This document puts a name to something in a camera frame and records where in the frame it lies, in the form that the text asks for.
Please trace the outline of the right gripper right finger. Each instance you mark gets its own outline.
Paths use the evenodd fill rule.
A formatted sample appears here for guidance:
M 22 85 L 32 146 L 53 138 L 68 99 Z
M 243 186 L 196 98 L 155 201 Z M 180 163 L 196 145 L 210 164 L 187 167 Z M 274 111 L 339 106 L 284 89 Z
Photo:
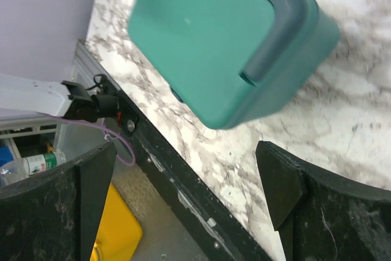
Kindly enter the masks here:
M 256 159 L 287 260 L 390 260 L 390 191 L 260 141 Z

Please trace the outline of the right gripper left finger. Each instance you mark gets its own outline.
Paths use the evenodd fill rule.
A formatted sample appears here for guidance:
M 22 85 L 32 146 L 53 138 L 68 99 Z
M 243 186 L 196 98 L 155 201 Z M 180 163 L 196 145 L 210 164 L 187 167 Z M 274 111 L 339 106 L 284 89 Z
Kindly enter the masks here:
M 117 151 L 106 143 L 1 188 L 1 260 L 89 260 Z

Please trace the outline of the teal medicine kit box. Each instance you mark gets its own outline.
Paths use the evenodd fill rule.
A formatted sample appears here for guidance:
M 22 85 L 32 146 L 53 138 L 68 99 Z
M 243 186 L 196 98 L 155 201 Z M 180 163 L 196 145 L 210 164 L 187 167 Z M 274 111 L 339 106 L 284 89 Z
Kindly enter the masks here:
M 279 111 L 334 50 L 315 0 L 136 0 L 131 41 L 211 129 Z

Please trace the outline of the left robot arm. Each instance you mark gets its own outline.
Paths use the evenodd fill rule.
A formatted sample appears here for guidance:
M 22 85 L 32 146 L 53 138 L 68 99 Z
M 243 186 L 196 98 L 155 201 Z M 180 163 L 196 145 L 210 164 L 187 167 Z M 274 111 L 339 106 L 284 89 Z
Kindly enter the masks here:
M 85 88 L 73 81 L 47 82 L 1 75 L 1 108 L 36 112 L 65 123 L 92 124 L 116 118 L 120 112 L 116 94 L 107 94 L 102 82 Z

